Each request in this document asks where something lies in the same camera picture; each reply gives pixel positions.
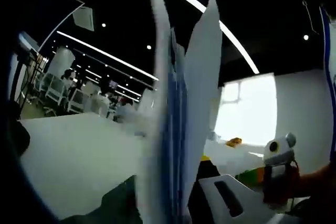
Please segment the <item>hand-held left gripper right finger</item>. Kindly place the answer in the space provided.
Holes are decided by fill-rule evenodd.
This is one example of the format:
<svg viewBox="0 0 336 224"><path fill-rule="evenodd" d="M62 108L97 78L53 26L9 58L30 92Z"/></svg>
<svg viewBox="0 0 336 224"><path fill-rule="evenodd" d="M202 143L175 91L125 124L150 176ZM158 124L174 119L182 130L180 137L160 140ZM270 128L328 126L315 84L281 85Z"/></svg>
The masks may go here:
<svg viewBox="0 0 336 224"><path fill-rule="evenodd" d="M233 176L220 175L205 155L187 206L191 223L301 223L299 217L271 209L263 194Z"/></svg>

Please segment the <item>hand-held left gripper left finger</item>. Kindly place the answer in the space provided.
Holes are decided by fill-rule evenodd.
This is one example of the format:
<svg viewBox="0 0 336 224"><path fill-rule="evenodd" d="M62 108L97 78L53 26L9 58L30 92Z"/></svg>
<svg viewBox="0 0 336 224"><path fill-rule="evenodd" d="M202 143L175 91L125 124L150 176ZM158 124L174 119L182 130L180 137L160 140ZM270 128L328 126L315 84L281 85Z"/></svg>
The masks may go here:
<svg viewBox="0 0 336 224"><path fill-rule="evenodd" d="M132 175L113 190L107 192L101 205L85 215L65 218L61 223L142 223L136 206L135 176Z"/></svg>

